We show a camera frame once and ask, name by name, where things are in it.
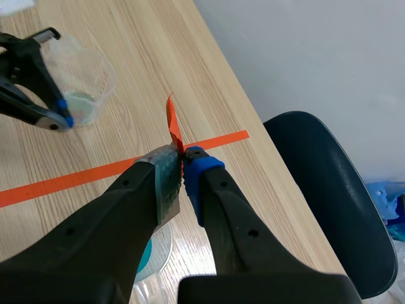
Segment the transparent container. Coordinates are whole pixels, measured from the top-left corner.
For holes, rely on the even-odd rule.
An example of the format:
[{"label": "transparent container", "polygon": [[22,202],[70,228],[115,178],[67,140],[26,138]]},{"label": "transparent container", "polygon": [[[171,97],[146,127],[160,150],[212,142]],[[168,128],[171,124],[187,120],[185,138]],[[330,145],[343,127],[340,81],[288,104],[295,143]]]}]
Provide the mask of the transparent container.
[{"label": "transparent container", "polygon": [[117,83],[111,63],[69,35],[51,40],[43,58],[66,99],[75,126],[94,122]]},{"label": "transparent container", "polygon": [[170,223],[156,231],[151,238],[151,256],[146,266],[137,274],[134,290],[139,304],[168,303],[160,272],[166,266],[173,247]]}]

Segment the screw hole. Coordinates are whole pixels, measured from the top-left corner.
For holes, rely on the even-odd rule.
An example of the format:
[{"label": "screw hole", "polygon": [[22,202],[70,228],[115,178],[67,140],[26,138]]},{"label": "screw hole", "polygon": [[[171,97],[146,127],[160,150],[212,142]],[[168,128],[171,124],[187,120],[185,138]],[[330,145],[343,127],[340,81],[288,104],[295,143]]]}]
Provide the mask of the screw hole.
[{"label": "screw hole", "polygon": [[247,235],[251,236],[252,238],[256,238],[259,236],[259,232],[257,230],[252,229],[247,233]]},{"label": "screw hole", "polygon": [[75,233],[75,229],[74,228],[67,228],[65,235],[66,236],[71,236],[73,233]]}]

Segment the blue object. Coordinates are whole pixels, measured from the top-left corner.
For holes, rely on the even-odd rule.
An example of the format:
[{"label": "blue object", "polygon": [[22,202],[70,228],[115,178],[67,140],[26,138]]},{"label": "blue object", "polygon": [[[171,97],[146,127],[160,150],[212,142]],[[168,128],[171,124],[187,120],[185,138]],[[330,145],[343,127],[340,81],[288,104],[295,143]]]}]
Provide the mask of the blue object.
[{"label": "blue object", "polygon": [[405,193],[405,183],[374,182],[366,188],[385,223],[398,218],[397,199]]},{"label": "blue object", "polygon": [[199,202],[199,177],[200,174],[205,170],[222,167],[225,168],[225,164],[222,161],[217,160],[213,156],[207,156],[202,158],[197,158],[193,160],[190,164],[186,161],[183,162],[183,173],[184,173],[184,186],[187,195],[189,196],[192,206],[194,208],[194,213],[196,214],[198,224],[203,227],[203,219],[201,217],[201,206]]},{"label": "blue object", "polygon": [[62,109],[62,110],[68,108],[68,105],[67,105],[67,103],[66,103],[66,100],[64,100],[64,99],[58,100],[58,101],[56,102],[56,106],[57,106],[59,109]]},{"label": "blue object", "polygon": [[139,272],[141,272],[141,270],[143,268],[145,268],[147,261],[149,261],[149,258],[151,257],[151,252],[152,252],[152,241],[149,240],[149,242],[147,242],[147,244],[146,244],[144,254],[142,255],[142,258],[140,259],[137,274]]},{"label": "blue object", "polygon": [[[58,101],[56,102],[56,107],[57,107],[59,110],[65,110],[65,109],[68,108],[68,104],[66,103],[66,100],[60,99],[60,100],[58,100]],[[73,117],[65,118],[65,120],[66,120],[66,122],[68,123],[69,128],[72,128],[72,127],[73,127]]]}]

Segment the wooden tabletop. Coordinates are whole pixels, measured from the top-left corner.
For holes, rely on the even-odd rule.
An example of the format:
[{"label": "wooden tabletop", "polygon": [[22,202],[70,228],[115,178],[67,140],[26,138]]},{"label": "wooden tabletop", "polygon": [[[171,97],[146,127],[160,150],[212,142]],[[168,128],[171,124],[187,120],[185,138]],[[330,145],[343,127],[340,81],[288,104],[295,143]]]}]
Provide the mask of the wooden tabletop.
[{"label": "wooden tabletop", "polygon": [[[225,162],[252,207],[298,259],[325,272],[342,267],[257,113],[191,0],[38,0],[1,20],[18,37],[53,26],[105,55],[118,85],[96,123],[60,134],[0,117],[0,190],[143,155],[168,144],[165,101],[185,143],[247,130],[250,138],[209,150]],[[36,242],[99,196],[108,178],[0,210],[0,258]],[[169,302],[179,280],[215,272],[204,229],[185,195],[171,222],[173,252],[161,272]]]}]

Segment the orange tape piece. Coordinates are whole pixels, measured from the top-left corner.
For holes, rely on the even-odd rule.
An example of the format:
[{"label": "orange tape piece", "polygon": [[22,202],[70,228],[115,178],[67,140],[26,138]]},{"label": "orange tape piece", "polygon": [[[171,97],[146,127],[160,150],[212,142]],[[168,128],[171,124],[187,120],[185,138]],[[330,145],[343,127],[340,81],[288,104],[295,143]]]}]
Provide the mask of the orange tape piece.
[{"label": "orange tape piece", "polygon": [[171,94],[167,98],[166,102],[167,124],[169,126],[169,132],[172,141],[174,142],[179,154],[183,155],[184,154],[183,139],[177,124],[175,106],[170,98]]},{"label": "orange tape piece", "polygon": [[[188,144],[185,147],[199,146],[203,149],[212,149],[224,144],[234,143],[243,139],[249,138],[249,134],[244,131],[239,131],[224,136],[219,136],[205,141],[195,142],[194,144]],[[95,182],[100,179],[105,179],[114,175],[121,174],[127,168],[129,168],[134,160],[138,157],[130,158],[128,160],[116,161],[96,168],[90,168],[87,170],[75,172],[72,174],[66,174],[53,179],[43,180],[41,182],[35,182],[26,186],[21,186],[0,192],[0,208],[22,201],[32,200],[43,195],[55,193],[72,187],[80,186],[88,182]]]}]

